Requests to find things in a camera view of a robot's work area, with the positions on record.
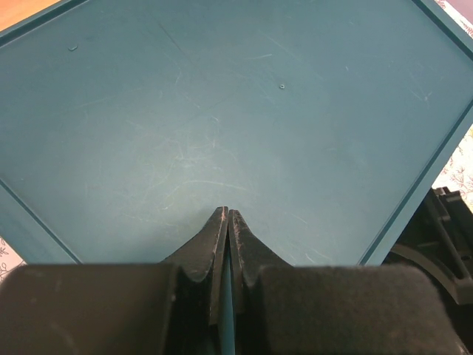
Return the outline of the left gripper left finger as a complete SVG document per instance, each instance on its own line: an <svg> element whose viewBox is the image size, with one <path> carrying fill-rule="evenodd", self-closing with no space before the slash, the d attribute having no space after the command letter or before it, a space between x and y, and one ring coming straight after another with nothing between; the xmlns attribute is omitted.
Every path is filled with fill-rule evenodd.
<svg viewBox="0 0 473 355"><path fill-rule="evenodd" d="M1 284L3 354L219 354L228 209L160 263L27 265Z"/></svg>

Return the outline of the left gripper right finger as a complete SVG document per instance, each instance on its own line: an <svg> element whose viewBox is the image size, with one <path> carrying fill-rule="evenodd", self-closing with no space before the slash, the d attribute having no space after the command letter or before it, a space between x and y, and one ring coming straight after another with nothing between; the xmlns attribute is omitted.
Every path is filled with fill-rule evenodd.
<svg viewBox="0 0 473 355"><path fill-rule="evenodd" d="M228 216L238 354L464 354L416 268L295 267Z"/></svg>

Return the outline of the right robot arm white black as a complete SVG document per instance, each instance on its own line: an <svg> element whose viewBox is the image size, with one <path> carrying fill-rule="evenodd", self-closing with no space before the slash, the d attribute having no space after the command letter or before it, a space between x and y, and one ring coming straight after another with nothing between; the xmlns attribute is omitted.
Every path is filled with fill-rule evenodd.
<svg viewBox="0 0 473 355"><path fill-rule="evenodd" d="M458 305L472 304L472 212L459 191L430 189L384 260L426 273Z"/></svg>

